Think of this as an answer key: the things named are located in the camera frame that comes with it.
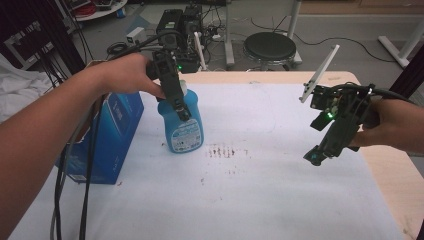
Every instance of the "cardboard box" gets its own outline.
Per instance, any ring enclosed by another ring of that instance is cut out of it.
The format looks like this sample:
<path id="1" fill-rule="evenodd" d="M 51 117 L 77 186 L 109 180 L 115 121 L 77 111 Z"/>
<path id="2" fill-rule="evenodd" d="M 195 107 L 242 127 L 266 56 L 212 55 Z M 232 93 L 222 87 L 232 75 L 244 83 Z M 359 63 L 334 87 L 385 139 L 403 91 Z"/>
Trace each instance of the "cardboard box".
<path id="1" fill-rule="evenodd" d="M 101 61 L 95 61 L 87 67 L 99 63 Z M 116 183 L 143 111 L 144 105 L 138 92 L 134 94 L 110 93 L 104 99 L 94 152 L 91 183 Z M 97 122 L 98 117 L 99 114 L 96 114 L 94 123 Z M 89 142 L 93 131 L 89 124 L 88 120 L 81 129 L 66 165 L 67 175 L 78 183 L 86 182 Z"/>

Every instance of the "green led light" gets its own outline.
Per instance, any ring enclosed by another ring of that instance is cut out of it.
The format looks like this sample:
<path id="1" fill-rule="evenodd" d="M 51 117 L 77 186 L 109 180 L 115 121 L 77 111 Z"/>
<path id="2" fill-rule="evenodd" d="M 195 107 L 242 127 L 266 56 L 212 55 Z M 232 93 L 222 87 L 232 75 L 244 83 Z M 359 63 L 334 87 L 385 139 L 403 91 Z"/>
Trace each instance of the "green led light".
<path id="1" fill-rule="evenodd" d="M 327 113 L 327 117 L 330 118 L 330 119 L 333 119 L 334 115 L 332 113 Z"/>

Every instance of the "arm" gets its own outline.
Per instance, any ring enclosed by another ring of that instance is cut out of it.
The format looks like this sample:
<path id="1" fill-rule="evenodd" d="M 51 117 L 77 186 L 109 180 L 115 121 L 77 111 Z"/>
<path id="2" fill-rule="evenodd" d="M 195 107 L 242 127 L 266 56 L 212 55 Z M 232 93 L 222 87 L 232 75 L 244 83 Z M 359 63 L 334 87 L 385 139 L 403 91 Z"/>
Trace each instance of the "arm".
<path id="1" fill-rule="evenodd" d="M 424 108 L 401 100 L 378 100 L 371 105 L 380 125 L 358 132 L 351 146 L 388 145 L 424 153 Z"/>
<path id="2" fill-rule="evenodd" d="M 89 67 L 0 124 L 0 239 L 7 239 L 82 116 L 108 92 L 163 97 L 139 54 Z"/>

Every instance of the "bottle label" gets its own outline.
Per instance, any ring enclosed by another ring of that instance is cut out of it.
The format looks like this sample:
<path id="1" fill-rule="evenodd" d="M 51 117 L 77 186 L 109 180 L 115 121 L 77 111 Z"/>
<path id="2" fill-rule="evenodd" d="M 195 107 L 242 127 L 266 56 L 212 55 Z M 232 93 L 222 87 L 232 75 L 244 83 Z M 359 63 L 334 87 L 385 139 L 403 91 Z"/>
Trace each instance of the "bottle label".
<path id="1" fill-rule="evenodd" d="M 175 152 L 186 152 L 199 147 L 202 136 L 197 120 L 192 118 L 181 124 L 172 133 L 171 143 Z"/>

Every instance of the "stain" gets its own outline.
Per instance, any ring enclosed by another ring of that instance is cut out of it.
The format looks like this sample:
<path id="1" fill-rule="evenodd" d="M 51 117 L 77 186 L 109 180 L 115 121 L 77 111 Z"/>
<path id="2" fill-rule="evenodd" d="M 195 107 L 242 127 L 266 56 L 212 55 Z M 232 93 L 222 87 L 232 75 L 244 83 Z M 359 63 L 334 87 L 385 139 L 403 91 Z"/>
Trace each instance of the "stain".
<path id="1" fill-rule="evenodd" d="M 210 158 L 234 158 L 241 156 L 249 156 L 247 149 L 240 149 L 234 146 L 226 146 L 226 144 L 211 144 L 205 152 L 205 156 Z"/>

